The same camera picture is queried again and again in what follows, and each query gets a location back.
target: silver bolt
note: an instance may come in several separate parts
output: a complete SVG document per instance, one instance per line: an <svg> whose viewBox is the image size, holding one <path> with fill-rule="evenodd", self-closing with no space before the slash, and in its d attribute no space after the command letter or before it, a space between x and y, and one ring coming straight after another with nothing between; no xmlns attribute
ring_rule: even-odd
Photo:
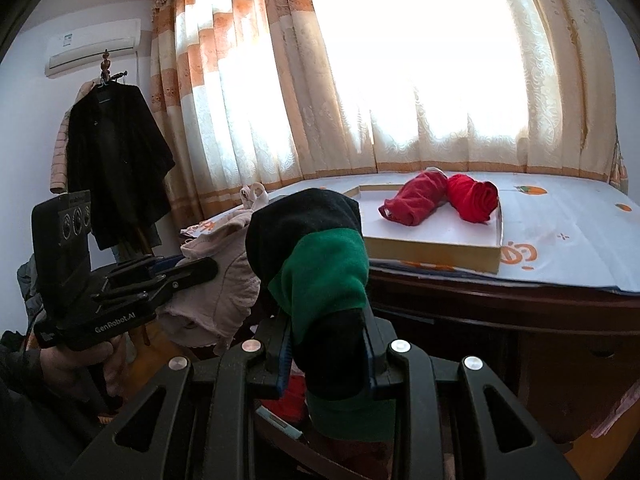
<svg viewBox="0 0 640 480"><path fill-rule="evenodd" d="M261 347L260 341L257 339L247 339L244 343L242 343L242 350L245 352L257 352Z"/></svg>
<svg viewBox="0 0 640 480"><path fill-rule="evenodd" d="M465 357L464 363L469 370L479 370L482 368L482 359L473 355Z"/></svg>
<svg viewBox="0 0 640 480"><path fill-rule="evenodd" d="M169 361L169 368L177 372L178 370L184 370L187 367L187 364L189 364L187 358L178 355L178 357L174 357Z"/></svg>
<svg viewBox="0 0 640 480"><path fill-rule="evenodd" d="M411 345L404 339L396 339L395 341L391 342L391 349L394 352L403 354L405 352L408 352L411 349Z"/></svg>

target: sheer curtain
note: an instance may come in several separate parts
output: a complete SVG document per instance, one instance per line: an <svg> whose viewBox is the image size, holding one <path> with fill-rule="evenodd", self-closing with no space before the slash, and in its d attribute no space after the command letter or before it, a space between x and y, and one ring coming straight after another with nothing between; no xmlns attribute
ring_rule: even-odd
<svg viewBox="0 0 640 480"><path fill-rule="evenodd" d="M178 223L253 180L428 166L607 180L604 28L585 0L543 1L159 0L154 110L178 153Z"/></svg>

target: white tablecloth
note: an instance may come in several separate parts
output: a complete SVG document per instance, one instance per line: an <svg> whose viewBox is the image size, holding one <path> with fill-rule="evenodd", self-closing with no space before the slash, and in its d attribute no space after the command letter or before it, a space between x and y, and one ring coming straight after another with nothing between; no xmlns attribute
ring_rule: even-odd
<svg viewBox="0 0 640 480"><path fill-rule="evenodd" d="M305 180L270 198L309 187L345 192L359 184L403 184L417 173L379 173ZM504 243L498 274L416 268L372 260L372 268L441 279L604 288L640 294L640 206L603 182L521 173L469 173L500 195ZM210 219L215 222L223 214ZM199 231L191 230L197 236Z"/></svg>

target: white wall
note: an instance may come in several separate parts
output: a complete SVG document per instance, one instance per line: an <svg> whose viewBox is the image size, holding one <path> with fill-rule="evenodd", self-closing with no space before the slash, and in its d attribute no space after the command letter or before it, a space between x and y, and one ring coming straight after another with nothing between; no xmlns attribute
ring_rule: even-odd
<svg viewBox="0 0 640 480"><path fill-rule="evenodd" d="M616 121L629 174L629 196L640 204L640 59L631 36L607 0L596 0L609 39L616 83Z"/></svg>
<svg viewBox="0 0 640 480"><path fill-rule="evenodd" d="M47 41L54 34L96 23L140 18L151 30L151 1L92 7L60 16L19 34L0 64L0 334L26 328L24 302L15 277L33 252L31 209L50 198L51 157L66 110L82 83L100 75L92 63L55 78L44 75ZM150 57L142 48L138 63L140 89L149 102ZM127 70L128 84L136 84L136 57L115 57L111 73ZM169 217L158 222L163 245L156 254L179 253L176 229ZM100 251L90 236L92 266L113 263L110 250Z"/></svg>

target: triangular cutout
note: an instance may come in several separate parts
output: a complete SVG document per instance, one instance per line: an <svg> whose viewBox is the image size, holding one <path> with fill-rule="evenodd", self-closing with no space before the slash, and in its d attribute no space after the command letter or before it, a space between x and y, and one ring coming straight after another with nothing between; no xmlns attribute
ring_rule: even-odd
<svg viewBox="0 0 640 480"><path fill-rule="evenodd" d="M142 453L149 451L165 397L165 388L154 391L126 426L116 434L115 443Z"/></svg>
<svg viewBox="0 0 640 480"><path fill-rule="evenodd" d="M532 434L495 388L487 386L484 398L501 452L508 453L533 444Z"/></svg>

